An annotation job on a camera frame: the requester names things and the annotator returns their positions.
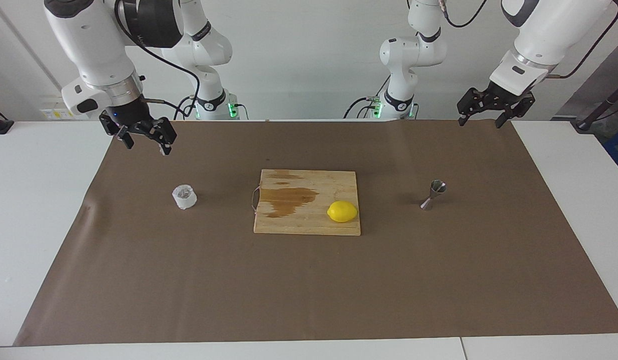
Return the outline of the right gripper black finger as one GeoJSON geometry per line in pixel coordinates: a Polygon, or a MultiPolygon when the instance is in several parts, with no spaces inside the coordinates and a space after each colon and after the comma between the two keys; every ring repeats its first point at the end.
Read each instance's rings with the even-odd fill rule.
{"type": "Polygon", "coordinates": [[[100,114],[99,121],[108,136],[113,136],[119,141],[121,141],[128,150],[133,148],[134,141],[130,133],[128,132],[128,128],[126,128],[126,126],[120,127],[111,119],[108,114],[100,114]]]}
{"type": "Polygon", "coordinates": [[[162,155],[168,156],[171,153],[173,143],[177,133],[167,117],[160,117],[152,121],[149,130],[149,139],[155,141],[160,146],[162,155]]]}

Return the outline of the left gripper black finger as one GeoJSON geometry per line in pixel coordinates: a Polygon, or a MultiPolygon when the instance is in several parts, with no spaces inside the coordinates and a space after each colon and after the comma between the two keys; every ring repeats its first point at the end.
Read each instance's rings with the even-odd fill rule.
{"type": "Polygon", "coordinates": [[[535,103],[534,95],[525,95],[515,100],[505,101],[502,104],[502,114],[495,120],[496,129],[500,129],[507,121],[514,117],[523,117],[535,103]]]}
{"type": "Polygon", "coordinates": [[[460,126],[464,126],[471,116],[488,110],[488,96],[489,93],[487,91],[478,91],[476,88],[470,88],[460,98],[457,102],[458,123],[460,126]]]}

